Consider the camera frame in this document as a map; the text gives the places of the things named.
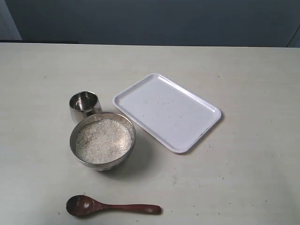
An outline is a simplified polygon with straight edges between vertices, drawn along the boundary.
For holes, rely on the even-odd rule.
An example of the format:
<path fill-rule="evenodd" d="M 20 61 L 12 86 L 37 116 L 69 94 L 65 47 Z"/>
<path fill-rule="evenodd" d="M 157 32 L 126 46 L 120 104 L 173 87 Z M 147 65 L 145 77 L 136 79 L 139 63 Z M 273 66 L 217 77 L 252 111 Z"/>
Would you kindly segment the small steel cup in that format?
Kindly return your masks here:
<path fill-rule="evenodd" d="M 75 124 L 80 123 L 89 116 L 102 113 L 98 96 L 90 91 L 81 91 L 74 94 L 69 100 L 69 109 Z"/>

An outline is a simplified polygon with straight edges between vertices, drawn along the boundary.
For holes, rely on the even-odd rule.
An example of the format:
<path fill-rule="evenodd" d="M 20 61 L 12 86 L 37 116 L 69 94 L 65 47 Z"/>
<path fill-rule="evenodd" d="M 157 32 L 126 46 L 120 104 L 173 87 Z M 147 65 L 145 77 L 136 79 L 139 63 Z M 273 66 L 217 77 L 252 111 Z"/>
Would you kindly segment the white rectangular tray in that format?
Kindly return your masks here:
<path fill-rule="evenodd" d="M 176 154 L 190 151 L 222 118 L 219 108 L 161 74 L 144 77 L 112 103 Z"/>

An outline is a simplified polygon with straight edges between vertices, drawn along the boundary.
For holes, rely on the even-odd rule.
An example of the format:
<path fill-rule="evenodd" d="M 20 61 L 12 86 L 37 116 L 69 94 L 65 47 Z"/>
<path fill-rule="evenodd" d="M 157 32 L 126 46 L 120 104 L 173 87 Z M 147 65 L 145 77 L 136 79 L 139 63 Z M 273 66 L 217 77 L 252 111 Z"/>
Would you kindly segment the brown wooden spoon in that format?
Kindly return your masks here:
<path fill-rule="evenodd" d="M 163 211 L 160 206 L 150 204 L 105 204 L 87 195 L 72 196 L 66 203 L 66 210 L 70 215 L 78 218 L 104 210 L 120 210 L 151 215 L 161 215 Z"/>

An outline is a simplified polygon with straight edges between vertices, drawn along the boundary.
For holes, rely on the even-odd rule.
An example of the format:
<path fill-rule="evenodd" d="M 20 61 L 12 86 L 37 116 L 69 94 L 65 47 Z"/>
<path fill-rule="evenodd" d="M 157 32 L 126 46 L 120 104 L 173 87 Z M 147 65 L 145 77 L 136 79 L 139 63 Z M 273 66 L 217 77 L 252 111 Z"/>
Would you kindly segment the steel bowl of rice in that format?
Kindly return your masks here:
<path fill-rule="evenodd" d="M 127 117 L 105 112 L 78 123 L 71 133 L 69 145 L 84 166 L 108 171 L 129 158 L 135 141 L 135 127 Z"/>

